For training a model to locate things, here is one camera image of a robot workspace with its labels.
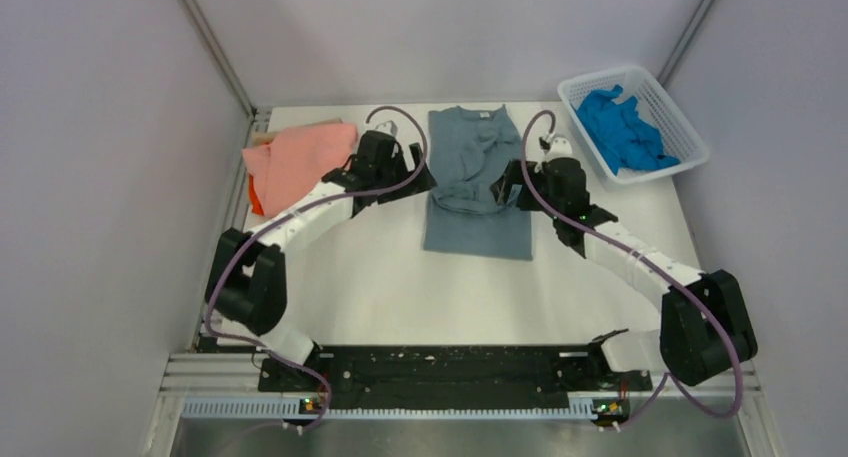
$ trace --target gray wall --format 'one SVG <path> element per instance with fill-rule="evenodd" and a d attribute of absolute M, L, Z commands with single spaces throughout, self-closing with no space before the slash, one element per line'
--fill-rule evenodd
<path fill-rule="evenodd" d="M 176 0 L 0 0 L 0 455 L 140 450 L 245 129 Z"/>
<path fill-rule="evenodd" d="M 257 105 L 556 98 L 659 72 L 699 0 L 199 0 Z"/>
<path fill-rule="evenodd" d="M 848 446 L 846 25 L 845 0 L 721 0 L 670 86 L 714 152 L 683 208 L 742 283 L 789 455 Z"/>

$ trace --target white plastic basket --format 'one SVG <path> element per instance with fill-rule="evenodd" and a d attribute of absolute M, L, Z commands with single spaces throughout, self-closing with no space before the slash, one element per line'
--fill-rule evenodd
<path fill-rule="evenodd" d="M 638 171 L 622 167 L 618 170 L 618 175 L 612 173 L 577 117 L 576 109 L 593 90 L 611 90 L 615 85 L 620 85 L 624 89 L 619 98 L 620 101 L 632 95 L 639 99 L 639 104 L 636 106 L 639 117 L 659 129 L 665 152 L 680 159 L 679 164 L 655 171 Z M 710 152 L 701 136 L 695 132 L 657 79 L 642 67 L 630 65 L 581 75 L 563 81 L 557 90 L 565 103 L 571 135 L 582 147 L 586 159 L 589 160 L 601 183 L 607 189 L 621 188 L 683 172 L 703 164 L 710 158 Z"/>

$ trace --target white table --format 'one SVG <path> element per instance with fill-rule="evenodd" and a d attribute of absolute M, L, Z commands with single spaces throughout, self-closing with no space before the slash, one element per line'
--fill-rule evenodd
<path fill-rule="evenodd" d="M 457 104 L 407 104 L 427 131 L 427 113 Z M 459 104 L 496 109 L 499 103 Z M 542 109 L 559 102 L 507 104 L 519 132 Z M 269 131 L 340 117 L 366 130 L 374 105 L 279 107 Z M 400 114 L 384 111 L 372 125 L 394 120 L 398 140 L 419 139 Z M 531 133 L 528 158 L 539 159 Z M 607 192 L 580 149 L 593 203 L 616 214 L 634 234 L 674 259 L 697 265 L 695 249 L 670 178 Z M 427 194 L 372 206 L 288 257 L 288 309 L 283 317 L 321 344 L 463 345 L 584 343 L 613 329 L 656 328 L 659 314 L 611 273 L 587 262 L 556 238 L 550 218 L 533 215 L 532 262 L 422 250 Z M 257 223 L 248 217 L 248 226 Z"/>

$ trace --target blue towel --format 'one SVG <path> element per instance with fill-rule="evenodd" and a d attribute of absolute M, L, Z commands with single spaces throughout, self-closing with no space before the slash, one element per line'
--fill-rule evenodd
<path fill-rule="evenodd" d="M 677 157 L 665 154 L 660 131 L 639 118 L 635 96 L 621 104 L 613 102 L 621 91 L 620 85 L 593 90 L 577 109 L 577 117 L 612 173 L 617 175 L 621 167 L 659 170 L 679 164 Z"/>
<path fill-rule="evenodd" d="M 489 186 L 511 159 L 521 156 L 521 137 L 506 107 L 493 111 L 453 107 L 430 112 L 430 191 L 424 250 L 532 260 L 530 212 L 504 206 Z"/>

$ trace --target pink towel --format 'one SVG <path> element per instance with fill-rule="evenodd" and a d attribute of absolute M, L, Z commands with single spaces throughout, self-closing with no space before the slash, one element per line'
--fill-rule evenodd
<path fill-rule="evenodd" d="M 327 172 L 344 165 L 356 143 L 356 125 L 325 124 L 280 131 L 269 145 L 242 150 L 266 217 L 304 198 Z"/>

